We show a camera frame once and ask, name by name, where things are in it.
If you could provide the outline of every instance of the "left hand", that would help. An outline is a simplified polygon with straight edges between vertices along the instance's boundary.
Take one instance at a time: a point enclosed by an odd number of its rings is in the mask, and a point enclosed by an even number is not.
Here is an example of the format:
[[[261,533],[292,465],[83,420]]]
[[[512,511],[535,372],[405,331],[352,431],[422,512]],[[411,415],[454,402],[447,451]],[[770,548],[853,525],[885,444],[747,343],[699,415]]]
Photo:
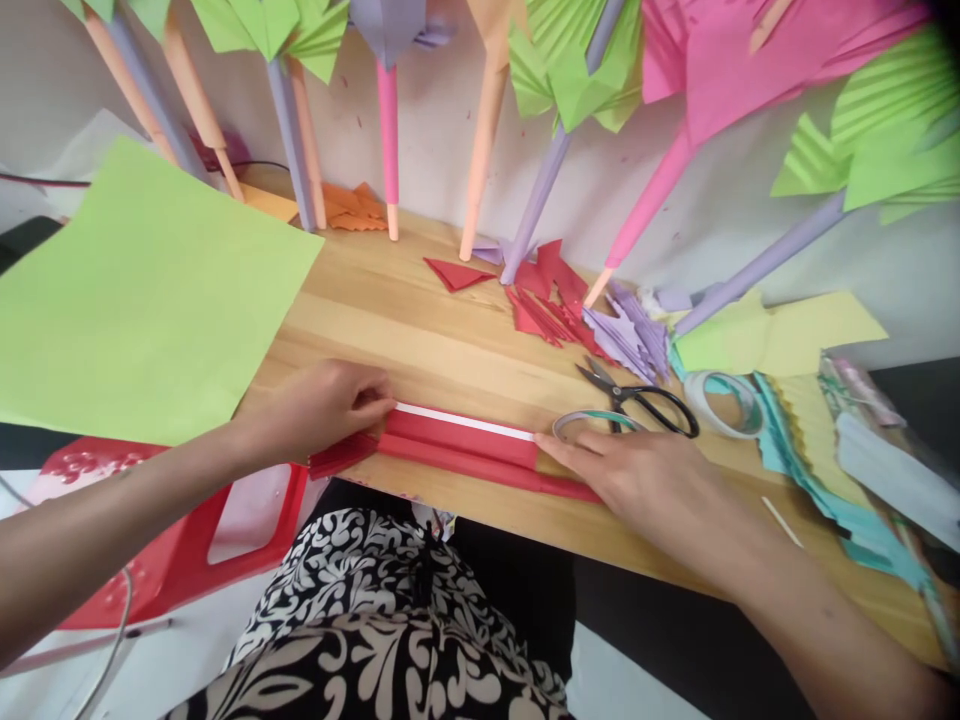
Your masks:
[[[305,462],[348,435],[376,425],[394,407],[387,371],[345,360],[304,368],[267,402],[233,420],[241,452],[260,467]]]

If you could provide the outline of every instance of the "scissor blade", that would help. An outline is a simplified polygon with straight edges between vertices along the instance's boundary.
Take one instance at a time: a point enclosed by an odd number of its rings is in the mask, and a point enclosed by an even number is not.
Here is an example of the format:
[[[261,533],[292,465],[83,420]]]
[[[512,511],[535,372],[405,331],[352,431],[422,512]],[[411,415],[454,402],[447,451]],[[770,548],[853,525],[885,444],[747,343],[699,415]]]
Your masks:
[[[587,362],[590,364],[590,369],[593,370],[594,374],[595,374],[598,378],[600,378],[601,380],[603,380],[603,381],[604,381],[605,383],[607,383],[610,387],[615,387],[615,386],[616,386],[617,383],[614,382],[614,380],[613,380],[612,377],[610,377],[610,373],[608,373],[606,370],[603,369],[603,365],[601,365],[600,363],[598,363],[598,362],[597,362],[596,360],[594,360],[592,357],[587,357]]]
[[[613,383],[607,382],[596,373],[592,373],[589,370],[587,370],[585,367],[581,367],[580,365],[577,365],[577,370],[579,370],[580,374],[583,375],[587,380],[589,380],[594,387],[600,388],[601,390],[603,390],[605,394],[611,397],[613,396],[613,392],[612,392]]]

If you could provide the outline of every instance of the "white wall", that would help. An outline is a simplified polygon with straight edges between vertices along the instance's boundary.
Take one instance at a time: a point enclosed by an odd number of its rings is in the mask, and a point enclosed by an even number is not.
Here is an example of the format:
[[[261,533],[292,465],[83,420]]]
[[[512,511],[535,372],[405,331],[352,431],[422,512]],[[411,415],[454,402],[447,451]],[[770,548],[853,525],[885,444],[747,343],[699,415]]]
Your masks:
[[[221,121],[243,135],[255,157],[283,161],[262,61],[252,53],[215,55],[185,0],[175,6]],[[469,16],[454,10],[461,31],[453,43],[433,54],[412,50],[399,65],[401,204],[460,224],[483,50]],[[144,44],[164,71],[145,34]],[[101,107],[135,125],[85,31],[57,0],[2,3],[0,63],[0,163],[9,168],[42,167]],[[374,64],[357,34],[345,39],[331,86],[314,81],[310,91],[326,178],[382,189]],[[817,199],[774,200],[768,192],[801,108],[822,111],[833,92],[808,94],[711,141],[620,275],[698,290],[728,277],[809,212]],[[641,108],[619,135],[592,122],[578,129],[537,235],[563,237],[569,260],[599,269],[682,112],[682,100],[674,99]],[[550,119],[521,122],[508,91],[482,233],[512,237],[549,137]],[[24,211],[8,185],[0,186],[0,223]],[[853,290],[891,335],[854,349],[868,367],[960,355],[958,229],[957,204],[888,227],[868,210],[761,287],[768,304]]]

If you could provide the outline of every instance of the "wire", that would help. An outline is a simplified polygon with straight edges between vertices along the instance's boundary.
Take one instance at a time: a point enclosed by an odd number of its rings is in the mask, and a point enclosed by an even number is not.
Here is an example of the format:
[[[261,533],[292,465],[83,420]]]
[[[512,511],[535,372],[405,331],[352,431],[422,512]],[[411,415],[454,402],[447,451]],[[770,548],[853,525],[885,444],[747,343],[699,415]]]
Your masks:
[[[0,180],[23,183],[24,185],[46,185],[47,187],[90,187],[84,180],[47,180],[45,178],[29,178],[24,175],[13,175],[0,172]]]
[[[10,493],[10,496],[13,497],[21,505],[25,505],[28,508],[36,507],[32,502],[27,500],[23,495],[17,492],[7,479],[0,475],[0,485]],[[123,574],[123,579],[127,584],[127,604],[123,608],[123,615],[120,618],[120,625],[117,627],[116,637],[113,639],[113,644],[110,646],[110,653],[107,655],[107,661],[103,664],[103,670],[100,671],[100,675],[97,677],[96,682],[93,683],[93,687],[90,688],[90,692],[87,693],[87,696],[84,698],[83,703],[80,705],[80,709],[73,716],[73,720],[80,720],[83,717],[83,714],[90,708],[90,705],[93,703],[94,698],[96,698],[97,693],[100,692],[100,688],[103,687],[103,683],[107,679],[107,675],[110,674],[110,668],[113,666],[113,661],[116,660],[117,651],[120,649],[120,643],[123,642],[123,637],[127,632],[127,622],[130,620],[130,609],[133,607],[133,575],[130,574],[130,570],[124,567],[121,571]]]

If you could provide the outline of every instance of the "hand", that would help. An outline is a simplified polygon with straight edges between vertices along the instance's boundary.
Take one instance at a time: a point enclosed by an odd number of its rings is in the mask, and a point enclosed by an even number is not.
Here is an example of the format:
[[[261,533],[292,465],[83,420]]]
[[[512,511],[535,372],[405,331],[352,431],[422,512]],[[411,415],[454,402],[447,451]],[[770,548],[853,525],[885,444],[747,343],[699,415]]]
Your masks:
[[[673,433],[601,435],[537,445],[589,483],[630,528],[734,599],[794,546],[747,508],[691,440]]]
[[[305,462],[348,435],[376,425],[396,407],[386,370],[345,360],[304,368],[269,400],[230,424],[241,452],[269,467]]]

